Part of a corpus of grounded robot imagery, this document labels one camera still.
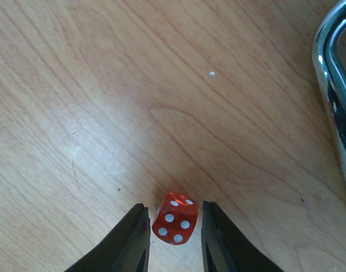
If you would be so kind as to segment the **red die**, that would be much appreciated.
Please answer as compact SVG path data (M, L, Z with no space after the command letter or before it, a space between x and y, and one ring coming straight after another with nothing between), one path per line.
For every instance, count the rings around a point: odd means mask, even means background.
M171 245L182 245L191 237L198 218L196 203L184 195L165 195L152 223L152 232Z

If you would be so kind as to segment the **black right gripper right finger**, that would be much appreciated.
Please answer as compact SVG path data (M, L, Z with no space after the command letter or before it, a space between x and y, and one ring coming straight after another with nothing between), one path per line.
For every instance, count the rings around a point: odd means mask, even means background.
M216 202L202 204L204 271L282 271L259 251Z

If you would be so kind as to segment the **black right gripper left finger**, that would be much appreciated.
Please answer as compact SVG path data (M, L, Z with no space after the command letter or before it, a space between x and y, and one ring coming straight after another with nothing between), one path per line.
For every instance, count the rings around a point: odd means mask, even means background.
M150 236L148 208L137 203L67 271L147 271Z

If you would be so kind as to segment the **aluminium poker case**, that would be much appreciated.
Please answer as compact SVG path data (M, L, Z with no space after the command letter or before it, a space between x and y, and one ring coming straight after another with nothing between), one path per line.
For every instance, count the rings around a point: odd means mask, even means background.
M346 187L346 72L336 51L336 43L345 29L346 1L339 1L314 35L311 58Z

